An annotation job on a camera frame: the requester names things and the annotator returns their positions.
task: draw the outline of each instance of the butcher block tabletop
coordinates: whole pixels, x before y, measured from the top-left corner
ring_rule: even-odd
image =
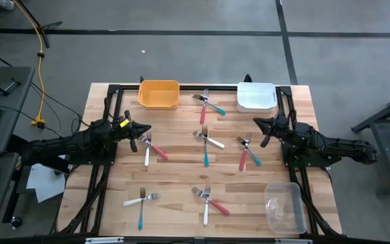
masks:
[[[108,85],[91,84],[84,121],[102,118]],[[309,87],[291,87],[297,121],[317,129]],[[266,148],[261,148],[259,145],[264,136],[253,122],[254,117],[274,116],[277,109],[270,113],[240,113],[236,108],[236,91],[209,90],[209,102],[227,114],[223,116],[207,107],[204,124],[208,126],[209,137],[224,144],[225,148],[208,144],[210,165],[205,167],[204,142],[192,135],[193,131],[201,131],[202,128],[202,102],[193,99],[193,94],[202,94],[202,90],[180,91],[179,106],[175,110],[148,110],[138,103],[137,90],[124,91],[121,115],[124,110],[129,110],[134,121],[151,125],[153,145],[165,151],[169,159],[164,160],[150,150],[150,164],[145,168],[146,145],[143,142],[137,141],[138,152],[131,152],[128,140],[118,143],[116,160],[108,180],[100,235],[284,237],[274,233],[267,224],[263,191],[271,182],[290,182],[288,170],[282,162],[279,140],[272,138]],[[110,111],[114,110],[115,100],[113,98]],[[245,137],[248,132],[252,133],[249,148],[258,156],[262,166],[258,167],[248,156],[243,171],[239,171],[244,147],[236,137]],[[82,165],[68,178],[58,214],[59,229],[63,229],[84,204],[90,174],[91,166]],[[314,205],[326,221],[341,232],[329,177],[317,168],[308,168],[308,177]],[[228,209],[230,215],[225,216],[210,205],[209,224],[203,226],[204,201],[191,189],[197,186],[204,190],[206,184],[211,185],[211,198]],[[123,207],[123,202],[139,198],[141,187],[146,188],[147,195],[158,192],[162,197],[144,202],[144,228],[138,230],[140,204]],[[91,210],[89,228],[94,211],[95,205]]]

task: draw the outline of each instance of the white paper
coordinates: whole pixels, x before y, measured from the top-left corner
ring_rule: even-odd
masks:
[[[35,189],[37,201],[49,199],[64,192],[66,180],[64,174],[56,176],[53,169],[36,163],[31,167],[30,176],[26,183],[27,189]]]

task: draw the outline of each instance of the orange container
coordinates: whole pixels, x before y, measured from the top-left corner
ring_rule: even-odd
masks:
[[[146,108],[176,109],[180,84],[172,80],[145,80],[139,85],[138,102]]]

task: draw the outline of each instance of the transparent container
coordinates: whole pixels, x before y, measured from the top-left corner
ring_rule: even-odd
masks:
[[[276,107],[276,87],[272,83],[237,84],[237,110],[243,113],[266,113]]]
[[[151,109],[176,109],[180,84],[173,80],[145,80],[139,85],[138,102]]]
[[[264,190],[267,224],[277,234],[302,234],[306,231],[299,185],[270,183]]]

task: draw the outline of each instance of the concrete floor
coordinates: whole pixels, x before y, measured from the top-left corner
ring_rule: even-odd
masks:
[[[24,2],[43,24],[62,20],[62,28],[280,30],[274,0]],[[282,4],[289,31],[390,32],[390,0]],[[0,10],[0,27],[29,25],[18,10]],[[281,37],[52,35],[49,40],[45,91],[80,113],[91,82],[137,82],[140,75],[182,83],[238,83],[250,73],[257,82],[290,84]],[[297,81],[311,88],[320,131],[373,141],[369,131],[354,135],[349,128],[390,101],[390,39],[290,38],[290,47]],[[37,67],[37,51],[35,35],[0,34],[0,56],[13,65]],[[35,115],[38,101],[30,92],[23,111]],[[62,134],[70,134],[74,115],[57,104],[53,107],[61,117]],[[58,128],[46,107],[43,116]],[[31,128],[25,117],[20,117],[15,133],[29,140],[53,137]],[[343,232],[390,241],[390,197],[374,195],[390,183],[383,162],[367,166],[345,159],[332,167],[332,178]],[[17,231],[0,225],[0,238],[49,233],[58,201],[39,205],[25,197],[16,210],[24,216],[24,225]],[[28,211],[27,204],[32,205]]]

